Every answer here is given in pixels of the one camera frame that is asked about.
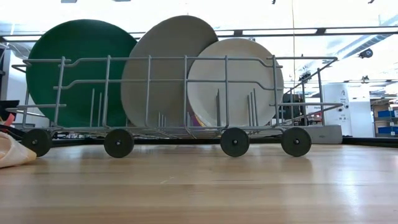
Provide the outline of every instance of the green plate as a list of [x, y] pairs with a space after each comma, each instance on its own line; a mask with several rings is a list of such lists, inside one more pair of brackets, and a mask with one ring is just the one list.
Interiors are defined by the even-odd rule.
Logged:
[[[84, 57], [128, 57], [137, 41], [126, 31], [107, 22], [96, 20], [76, 20], [60, 24], [47, 31], [34, 45], [29, 59], [61, 59], [65, 56], [74, 62]], [[112, 61], [109, 79], [121, 79], [123, 61]], [[26, 81], [35, 104], [55, 104], [60, 68], [59, 63], [32, 63], [26, 70]], [[106, 62], [80, 62], [76, 67], [65, 68], [62, 85], [72, 81], [105, 79]], [[65, 127], [89, 127], [91, 96], [95, 89], [93, 125], [98, 125], [100, 93], [104, 98], [104, 83], [77, 84], [69, 90], [62, 90], [58, 125]], [[120, 83], [110, 83], [108, 89], [108, 125], [125, 126]], [[46, 117], [54, 120], [54, 108], [41, 108]]]

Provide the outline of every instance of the white plate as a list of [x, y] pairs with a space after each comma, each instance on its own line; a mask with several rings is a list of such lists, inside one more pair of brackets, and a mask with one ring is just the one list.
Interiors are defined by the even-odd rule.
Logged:
[[[266, 60], [272, 54], [262, 45], [246, 39], [226, 39], [206, 48], [200, 57], [256, 57], [268, 65]], [[283, 89], [282, 71], [277, 69], [277, 87]], [[221, 61], [195, 61], [189, 72], [190, 80], [224, 80], [225, 63]], [[259, 62], [233, 61], [228, 62], [229, 80], [257, 81], [266, 88], [274, 87], [272, 68], [266, 68]], [[229, 83], [229, 125], [249, 125], [248, 95], [256, 89], [257, 115], [259, 125], [267, 124], [275, 115], [274, 91], [263, 90], [254, 83]], [[188, 99], [193, 112], [205, 126], [217, 126], [216, 95], [220, 90], [221, 124], [226, 124], [225, 83], [188, 83]], [[283, 90], [279, 90], [277, 101], [280, 103]]]
[[[133, 48], [130, 57], [197, 57], [202, 50], [218, 41], [213, 28], [193, 16], [167, 19], [148, 31]], [[188, 61], [188, 68], [193, 61]], [[183, 60], [153, 60], [151, 79], [183, 79]], [[146, 79], [146, 60], [126, 63], [123, 79]], [[123, 108], [131, 123], [144, 126], [146, 112], [146, 83], [122, 83]], [[151, 83], [149, 94], [149, 125], [158, 125], [159, 112], [166, 117], [167, 126], [183, 124], [183, 83]]]

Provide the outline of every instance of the wheel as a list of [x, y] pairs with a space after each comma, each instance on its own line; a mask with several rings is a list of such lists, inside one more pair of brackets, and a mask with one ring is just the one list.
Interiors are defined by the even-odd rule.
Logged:
[[282, 135], [282, 149], [291, 156], [306, 155], [311, 149], [311, 136], [302, 128], [290, 128]]
[[22, 145], [34, 151], [37, 157], [42, 157], [49, 152], [52, 146], [52, 138], [46, 130], [33, 129], [22, 137]]
[[249, 149], [249, 136], [240, 128], [229, 128], [221, 135], [220, 144], [225, 154], [243, 156]]
[[114, 158], [123, 158], [134, 148], [134, 137], [124, 129], [115, 129], [104, 140], [106, 153]]

